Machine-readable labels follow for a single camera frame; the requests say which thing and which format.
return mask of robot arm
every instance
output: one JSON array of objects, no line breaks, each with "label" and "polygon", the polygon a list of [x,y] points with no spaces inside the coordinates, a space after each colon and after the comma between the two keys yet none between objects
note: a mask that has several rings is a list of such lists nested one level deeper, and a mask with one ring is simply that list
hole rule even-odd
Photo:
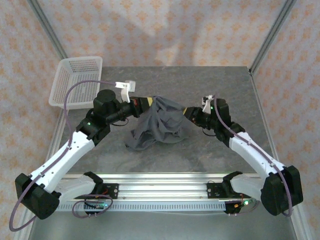
[{"label": "robot arm", "polygon": [[[129,116],[138,118],[147,111],[152,104],[152,98],[130,97],[132,92],[130,83],[117,83],[116,87],[122,88],[123,102],[116,99],[116,94],[109,89],[102,90],[93,100],[93,108],[76,127],[72,134],[72,143],[66,143],[44,165],[33,171],[29,176],[21,173],[15,179],[18,198],[26,187],[37,176],[40,178],[22,199],[22,204],[32,211],[38,218],[49,217],[58,207],[60,202],[68,201],[84,194],[101,194],[103,181],[92,172],[85,173],[82,177],[68,182],[60,183],[62,177],[69,169],[87,152],[92,150],[99,142],[110,133],[110,125],[125,121]],[[42,175],[44,169],[57,160],[62,152],[68,151],[60,161]]]},{"label": "robot arm", "polygon": [[202,99],[203,108],[188,107],[183,114],[196,126],[213,129],[217,139],[246,160],[260,176],[260,179],[251,179],[242,172],[233,172],[225,176],[222,183],[217,183],[221,184],[224,194],[227,196],[235,193],[246,194],[260,200],[270,214],[276,216],[283,213],[289,209],[289,200],[284,183],[276,170],[278,168],[288,185],[292,205],[301,203],[303,194],[299,171],[294,166],[285,167],[272,158],[250,138],[243,127],[231,121],[229,106],[224,99],[218,98],[216,103],[222,121],[237,136],[220,122],[212,95]]}]

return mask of patterned wallpaper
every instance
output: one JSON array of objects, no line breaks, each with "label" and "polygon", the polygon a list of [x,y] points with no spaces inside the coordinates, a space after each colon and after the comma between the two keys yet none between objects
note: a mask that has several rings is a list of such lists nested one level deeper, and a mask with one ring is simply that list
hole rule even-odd
[{"label": "patterned wallpaper", "polygon": [[0,39],[0,239],[11,240],[15,178],[44,162],[58,116],[48,99],[59,59],[26,0],[0,1]]},{"label": "patterned wallpaper", "polygon": [[70,57],[250,66],[285,0],[39,0]]},{"label": "patterned wallpaper", "polygon": [[301,174],[320,236],[320,2],[299,0],[254,76],[281,162]]}]

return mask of mesh basket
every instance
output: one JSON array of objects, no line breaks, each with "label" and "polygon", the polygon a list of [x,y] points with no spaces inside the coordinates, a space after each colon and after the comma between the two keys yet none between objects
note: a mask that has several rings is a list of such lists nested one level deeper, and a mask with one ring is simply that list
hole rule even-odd
[{"label": "mesh basket", "polygon": [[[100,56],[85,56],[66,58],[59,62],[49,104],[64,107],[67,91],[76,83],[84,80],[101,80],[102,58]],[[100,83],[86,82],[76,86],[69,94],[66,108],[87,109],[93,108],[93,100],[97,96]]]}]

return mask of metal frame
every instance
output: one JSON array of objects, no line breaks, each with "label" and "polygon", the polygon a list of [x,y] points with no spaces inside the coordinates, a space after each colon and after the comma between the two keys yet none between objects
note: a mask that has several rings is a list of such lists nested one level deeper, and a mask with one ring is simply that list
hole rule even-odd
[{"label": "metal frame", "polygon": [[284,24],[285,20],[287,19],[289,13],[291,12],[292,7],[296,3],[297,0],[287,0],[283,5],[278,17],[276,18],[274,24],[272,25],[268,35],[266,36],[257,56],[253,60],[252,66],[249,68],[250,75],[254,75],[257,71],[260,63],[262,62],[263,58],[267,54],[271,44],[273,43],[274,39],[276,38],[277,34],[279,33],[282,25]]},{"label": "metal frame", "polygon": [[44,11],[42,10],[38,0],[27,0],[30,7],[32,8],[35,16],[38,18],[43,30],[45,31],[46,35],[48,36],[49,40],[51,41],[56,53],[58,54],[60,59],[68,58],[64,48],[62,47],[55,31],[50,25],[49,20],[47,19]]},{"label": "metal frame", "polygon": [[[208,199],[209,181],[221,183],[226,173],[101,173],[106,183],[119,184],[118,199],[121,201],[212,201]],[[259,178],[256,173],[246,174]],[[82,174],[66,174],[64,181],[79,178]]]},{"label": "metal frame", "polygon": [[[250,74],[250,80],[252,83],[252,87],[255,93],[255,97],[256,97],[256,101],[258,103],[259,106],[259,110],[261,113],[261,117],[262,117],[262,121],[264,124],[264,128],[266,131],[266,135],[268,137],[269,143],[270,143],[270,147],[271,147],[271,151],[273,154],[273,157],[275,159],[279,159],[277,150],[276,150],[276,145],[275,142],[273,140],[273,137],[270,133],[270,128],[268,127],[268,123],[266,120],[266,115],[264,113],[264,110],[262,108],[262,104],[258,95],[258,91],[257,91],[257,87],[255,85],[255,81],[254,81],[254,77],[252,74]],[[296,237],[298,240],[312,240],[312,233],[310,230],[310,227],[308,225],[308,221],[306,218],[306,214],[305,214],[305,210],[304,210],[304,203],[300,203],[296,206],[293,207],[293,212],[292,212],[292,216],[291,216],[291,221],[293,224],[293,228],[294,228],[294,232],[296,234]]]}]

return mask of gray table surface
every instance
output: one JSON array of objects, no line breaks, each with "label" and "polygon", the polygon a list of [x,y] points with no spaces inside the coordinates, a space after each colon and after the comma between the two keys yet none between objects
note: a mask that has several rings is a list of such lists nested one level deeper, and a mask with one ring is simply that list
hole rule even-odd
[{"label": "gray table surface", "polygon": [[[186,107],[201,106],[204,96],[219,93],[229,104],[231,119],[243,126],[252,139],[267,153],[270,144],[246,67],[172,66],[172,67],[104,67],[102,81],[136,81],[131,96],[162,96]],[[105,84],[100,89],[113,89],[118,99],[120,90]],[[88,109],[69,111],[76,127]],[[125,147],[124,139],[134,129],[137,119],[129,118],[124,127],[111,126],[111,133],[97,147],[83,156],[69,173],[160,173],[211,172],[229,173],[254,170],[244,159],[215,137],[205,136],[201,128],[192,125],[192,137],[176,144],[157,142],[144,151]],[[61,145],[67,141],[65,127]]]},{"label": "gray table surface", "polygon": [[79,219],[55,212],[36,219],[29,240],[296,240],[290,218],[272,216],[262,204],[237,217],[222,213],[197,215],[167,212],[106,212]]}]

